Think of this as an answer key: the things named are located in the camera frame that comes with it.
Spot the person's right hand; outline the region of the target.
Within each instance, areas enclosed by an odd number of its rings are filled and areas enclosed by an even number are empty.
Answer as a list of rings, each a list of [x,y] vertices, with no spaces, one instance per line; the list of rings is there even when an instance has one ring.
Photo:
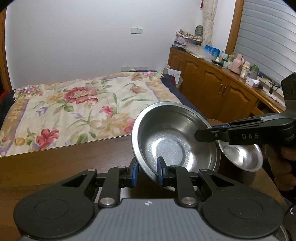
[[[277,149],[266,145],[265,153],[278,189],[281,191],[293,190],[295,187],[295,176],[292,174],[291,162],[295,162],[295,147]]]

